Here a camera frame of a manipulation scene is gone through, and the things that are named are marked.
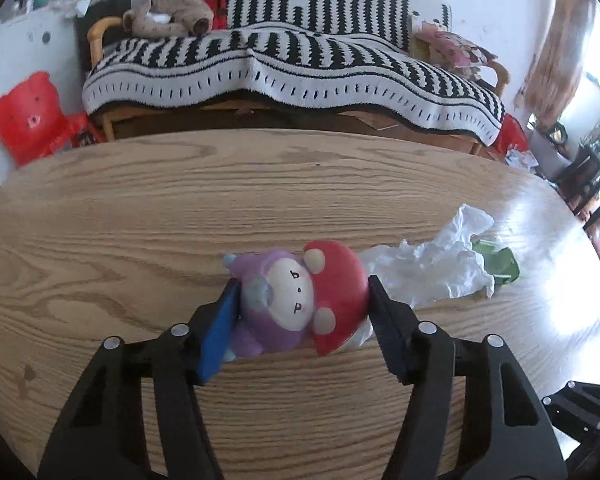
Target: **toy nose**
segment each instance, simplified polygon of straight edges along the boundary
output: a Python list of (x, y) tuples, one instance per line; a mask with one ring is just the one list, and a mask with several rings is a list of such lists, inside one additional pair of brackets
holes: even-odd
[(197, 20), (195, 25), (193, 25), (193, 32), (196, 36), (201, 36), (209, 32), (209, 20), (206, 18), (203, 20)]

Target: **wooden sofa leg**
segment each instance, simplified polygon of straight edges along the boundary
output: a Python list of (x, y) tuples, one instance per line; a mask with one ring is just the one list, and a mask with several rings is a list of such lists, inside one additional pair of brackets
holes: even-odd
[(102, 116), (102, 129), (106, 135), (107, 142), (113, 142), (115, 140), (115, 132), (113, 131), (113, 123), (111, 122), (108, 114)]

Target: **teal object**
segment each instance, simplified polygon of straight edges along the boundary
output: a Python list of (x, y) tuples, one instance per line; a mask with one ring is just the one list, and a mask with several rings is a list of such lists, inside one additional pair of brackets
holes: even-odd
[(496, 285), (513, 283), (520, 277), (520, 267), (508, 247), (498, 251), (498, 245), (488, 240), (474, 242), (474, 251), (484, 256), (484, 270), (495, 279)]

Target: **table surface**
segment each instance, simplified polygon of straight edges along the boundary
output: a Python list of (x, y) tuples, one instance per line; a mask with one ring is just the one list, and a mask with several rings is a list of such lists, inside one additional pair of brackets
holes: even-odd
[[(495, 219), (522, 275), (418, 311), (452, 336), (499, 333), (539, 395), (600, 383), (600, 263), (549, 185), (475, 156), (400, 140), (292, 130), (144, 137), (38, 161), (0, 190), (0, 431), (34, 472), (100, 341), (153, 338), (214, 300), (222, 254), (314, 238), (355, 250), (431, 239), (468, 203)], [(144, 390), (148, 446), (163, 462)], [(462, 382), (441, 471), (452, 468)], [(225, 365), (198, 389), (227, 479), (378, 479), (410, 388), (375, 340)]]

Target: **brown curtain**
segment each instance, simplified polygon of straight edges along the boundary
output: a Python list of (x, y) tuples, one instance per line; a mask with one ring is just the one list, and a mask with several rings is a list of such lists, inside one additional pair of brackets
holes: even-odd
[(554, 16), (540, 55), (522, 90), (538, 123), (556, 123), (582, 78), (584, 57), (596, 16), (596, 0), (556, 0)]

